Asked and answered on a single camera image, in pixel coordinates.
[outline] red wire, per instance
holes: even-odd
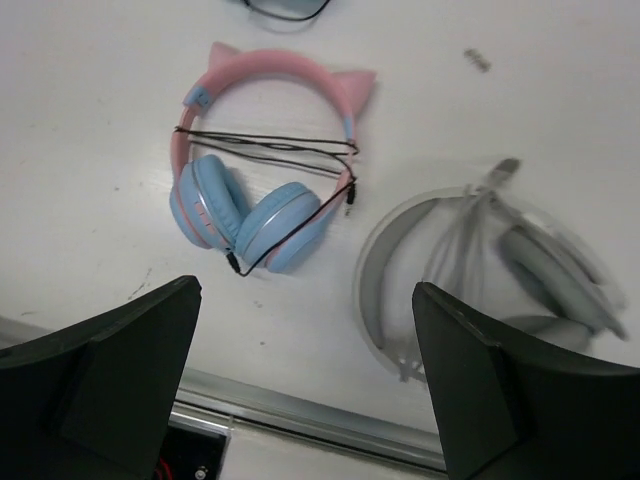
[[[162,468],[167,474],[167,480],[173,480],[173,474],[171,473],[171,469],[169,468],[169,465],[167,465],[167,462],[165,462],[163,458],[160,458],[159,461],[160,461],[160,465],[162,465]]]

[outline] cable connector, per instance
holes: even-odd
[[[354,182],[351,185],[349,185],[349,188],[347,189],[347,202],[346,202],[347,208],[345,211],[346,216],[349,216],[349,214],[351,213],[351,206],[356,201],[356,194],[357,194],[357,189],[356,189],[356,184]]]
[[[236,272],[237,274],[240,274],[240,263],[238,262],[238,259],[236,258],[235,254],[233,252],[229,252],[227,253],[227,261],[229,262],[229,265],[231,265],[231,268],[233,268],[233,271]]]
[[[356,201],[356,194],[357,194],[356,184],[352,183],[349,189],[347,190],[347,205],[353,205],[353,203]]]
[[[505,158],[484,179],[484,188],[496,190],[511,180],[520,170],[522,162],[517,158]]]

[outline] pink headband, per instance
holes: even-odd
[[[196,116],[206,114],[225,88],[247,77],[269,73],[289,74],[308,81],[320,90],[342,116],[347,141],[355,141],[355,116],[364,107],[375,80],[375,72],[359,70],[331,73],[313,60],[286,50],[255,50],[241,53],[216,42],[211,47],[209,70],[196,82],[183,101],[180,127],[189,130]],[[189,134],[174,132],[171,137],[171,168],[174,181],[189,162]],[[345,170],[336,190],[349,181]]]

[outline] white table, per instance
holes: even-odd
[[[384,466],[247,427],[234,430],[220,479],[297,480],[302,475],[309,480],[444,480],[442,475],[404,472],[397,465]]]
[[[588,240],[631,299],[632,341],[604,336],[596,355],[640,366],[638,14],[634,0],[335,0],[306,31],[283,34],[227,0],[4,2],[0,313],[57,329],[195,274],[189,367],[435,431],[424,389],[399,384],[352,322],[353,267],[385,213],[367,198],[416,159],[426,175],[432,159],[505,154],[526,161],[521,187]],[[169,136],[214,40],[379,72],[359,124],[358,206],[294,277],[241,279],[171,217]],[[489,73],[463,57],[469,47]],[[229,92],[211,123],[341,133],[319,95],[277,79]],[[254,201],[292,179],[324,196],[333,187],[224,158]]]

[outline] pink cat ear headphones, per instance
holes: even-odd
[[[349,169],[345,169],[334,194],[324,204],[307,187],[293,182],[269,193],[251,209],[239,184],[217,156],[205,155],[189,162],[190,142],[185,130],[191,129],[196,116],[205,115],[230,85],[273,73],[306,80],[324,93],[342,116],[347,142],[354,144],[355,116],[366,103],[375,80],[371,71],[330,73],[314,61],[285,50],[241,53],[214,43],[209,70],[187,94],[180,131],[171,138],[174,185],[170,203],[189,241],[201,248],[223,251],[237,273],[236,255],[252,268],[265,267],[274,273],[302,263],[320,243],[354,185]],[[351,164],[351,155],[347,162]]]

